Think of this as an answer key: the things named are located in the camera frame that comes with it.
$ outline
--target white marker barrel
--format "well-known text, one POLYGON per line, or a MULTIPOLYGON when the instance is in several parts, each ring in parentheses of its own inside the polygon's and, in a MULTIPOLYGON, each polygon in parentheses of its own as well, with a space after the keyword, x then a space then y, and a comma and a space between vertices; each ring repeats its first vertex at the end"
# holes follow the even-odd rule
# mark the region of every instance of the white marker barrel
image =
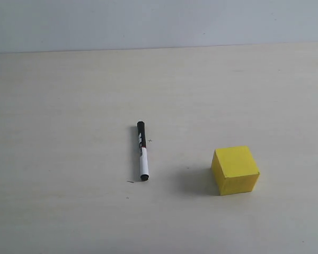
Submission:
POLYGON ((145 123, 138 122, 138 137, 139 137, 139 152, 140 152, 140 178, 142 181, 147 181, 149 178, 146 138, 145 138, 145 123))

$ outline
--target white wall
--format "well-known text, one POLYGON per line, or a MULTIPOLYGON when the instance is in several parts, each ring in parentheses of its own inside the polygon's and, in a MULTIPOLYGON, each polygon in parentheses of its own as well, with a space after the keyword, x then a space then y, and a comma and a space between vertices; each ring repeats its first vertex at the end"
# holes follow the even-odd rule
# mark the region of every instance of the white wall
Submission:
POLYGON ((0 0, 0 52, 318 41, 318 0, 0 0))

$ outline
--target table surface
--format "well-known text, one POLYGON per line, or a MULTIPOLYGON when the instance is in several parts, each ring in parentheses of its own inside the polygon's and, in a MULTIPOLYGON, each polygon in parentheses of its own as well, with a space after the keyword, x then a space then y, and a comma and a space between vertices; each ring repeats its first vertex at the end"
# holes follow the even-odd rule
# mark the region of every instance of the table surface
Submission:
POLYGON ((0 55, 0 253, 318 253, 318 42, 0 55))

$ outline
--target marker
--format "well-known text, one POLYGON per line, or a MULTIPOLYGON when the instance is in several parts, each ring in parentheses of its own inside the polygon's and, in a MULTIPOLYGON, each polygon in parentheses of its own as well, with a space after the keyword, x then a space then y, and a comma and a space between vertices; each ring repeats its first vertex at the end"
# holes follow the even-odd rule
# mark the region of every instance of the marker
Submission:
POLYGON ((148 163, 147 163, 147 150, 146 150, 146 138, 145 138, 145 123, 140 121, 137 123, 138 137, 139 137, 139 152, 140 152, 140 178, 142 181, 147 181, 148 163))

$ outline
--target yellow cube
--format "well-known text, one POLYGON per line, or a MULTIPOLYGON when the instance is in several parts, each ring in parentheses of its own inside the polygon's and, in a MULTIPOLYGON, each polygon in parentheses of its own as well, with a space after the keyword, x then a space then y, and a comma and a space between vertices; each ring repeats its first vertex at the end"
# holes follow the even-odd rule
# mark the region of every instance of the yellow cube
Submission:
POLYGON ((260 174, 246 146, 216 149, 211 168, 221 195, 251 192, 260 174))

